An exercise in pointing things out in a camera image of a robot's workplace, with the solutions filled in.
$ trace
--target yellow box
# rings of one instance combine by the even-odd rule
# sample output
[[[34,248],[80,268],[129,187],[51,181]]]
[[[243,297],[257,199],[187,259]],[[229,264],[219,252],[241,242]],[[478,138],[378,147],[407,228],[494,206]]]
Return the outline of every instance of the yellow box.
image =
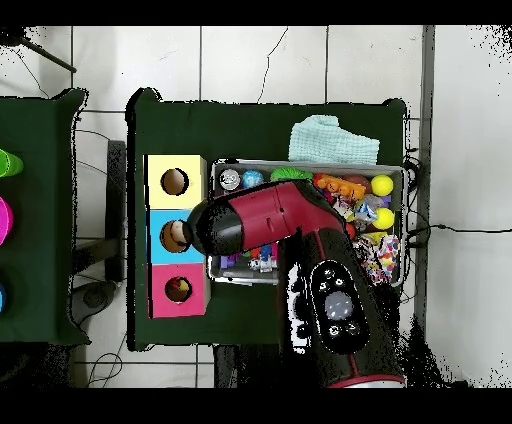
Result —
[[[174,169],[187,181],[185,191],[178,195],[168,194],[162,187],[162,177]],[[192,209],[206,197],[206,161],[199,155],[148,155],[145,171],[150,209]]]

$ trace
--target green cup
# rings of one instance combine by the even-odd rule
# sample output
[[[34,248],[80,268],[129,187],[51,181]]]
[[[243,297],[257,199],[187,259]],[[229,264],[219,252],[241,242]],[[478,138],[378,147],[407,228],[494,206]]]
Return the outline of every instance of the green cup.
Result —
[[[16,155],[0,149],[0,178],[11,177],[23,171],[23,161]]]

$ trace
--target dark green tablecloth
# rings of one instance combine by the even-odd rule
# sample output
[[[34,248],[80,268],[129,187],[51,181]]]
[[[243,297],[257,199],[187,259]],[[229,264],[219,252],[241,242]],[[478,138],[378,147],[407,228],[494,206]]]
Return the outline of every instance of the dark green tablecloth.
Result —
[[[135,226],[129,232],[136,234],[135,283],[129,280],[135,298],[128,291],[128,302],[135,301],[135,318],[129,317],[128,331],[134,331],[137,348],[150,343],[277,343],[274,286],[212,283],[205,316],[148,318],[142,156],[197,154],[208,161],[208,166],[218,158],[288,160],[292,126],[320,114],[335,115],[342,128],[380,140],[379,164],[401,165],[405,104],[392,100],[384,105],[228,105],[166,103],[158,97],[151,89],[139,90],[127,108],[128,160],[132,165],[135,162],[135,174],[128,176],[134,178],[129,181],[129,190],[135,189],[128,197],[128,207],[135,208]]]
[[[60,96],[0,98],[0,148],[24,162],[21,174],[0,178],[0,196],[14,226],[0,246],[0,282],[8,304],[0,342],[88,342],[69,319],[73,175],[71,134],[82,90]]]

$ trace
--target box hole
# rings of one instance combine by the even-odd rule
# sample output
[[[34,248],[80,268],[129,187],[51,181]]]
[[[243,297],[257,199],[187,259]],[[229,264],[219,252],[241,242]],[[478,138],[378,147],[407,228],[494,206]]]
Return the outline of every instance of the box hole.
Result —
[[[185,277],[173,277],[165,284],[165,295],[174,303],[185,302],[192,294],[192,286]]]
[[[171,196],[179,196],[187,191],[189,181],[186,172],[180,168],[168,169],[160,179],[162,190]]]
[[[188,244],[183,234],[183,221],[169,221],[160,231],[160,243],[171,253],[181,253],[187,250]]]

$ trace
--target light green towel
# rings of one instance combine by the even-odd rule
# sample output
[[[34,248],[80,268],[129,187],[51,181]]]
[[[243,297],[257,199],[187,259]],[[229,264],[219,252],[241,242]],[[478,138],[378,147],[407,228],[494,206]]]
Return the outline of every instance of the light green towel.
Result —
[[[313,115],[295,124],[290,161],[375,165],[379,140],[341,129],[336,116]]]

